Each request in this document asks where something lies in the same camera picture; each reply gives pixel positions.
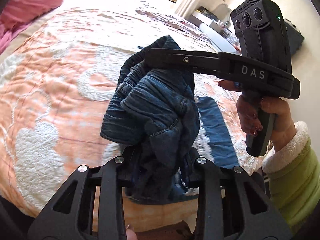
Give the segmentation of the left hand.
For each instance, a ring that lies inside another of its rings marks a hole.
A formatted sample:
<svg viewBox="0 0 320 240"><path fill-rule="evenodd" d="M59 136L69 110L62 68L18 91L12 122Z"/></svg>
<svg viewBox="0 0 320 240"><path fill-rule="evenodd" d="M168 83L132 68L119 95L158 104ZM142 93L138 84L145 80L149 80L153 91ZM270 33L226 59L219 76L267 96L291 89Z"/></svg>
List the left hand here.
<svg viewBox="0 0 320 240"><path fill-rule="evenodd" d="M127 237L127 240L137 240L138 239L137 235L134 232L134 229L131 225L126 226L126 237Z"/></svg>

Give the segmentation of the right hand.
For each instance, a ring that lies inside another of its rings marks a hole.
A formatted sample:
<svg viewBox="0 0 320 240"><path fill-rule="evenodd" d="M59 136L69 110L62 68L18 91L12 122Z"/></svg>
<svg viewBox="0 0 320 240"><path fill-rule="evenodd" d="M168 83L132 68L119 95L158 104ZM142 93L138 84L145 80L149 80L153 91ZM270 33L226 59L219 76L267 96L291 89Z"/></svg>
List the right hand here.
<svg viewBox="0 0 320 240"><path fill-rule="evenodd" d="M273 126L270 141L275 152L282 150L296 135L295 123L287 101L266 92L256 83L219 81L225 90L242 92L236 103L241 129L257 137L266 126Z"/></svg>

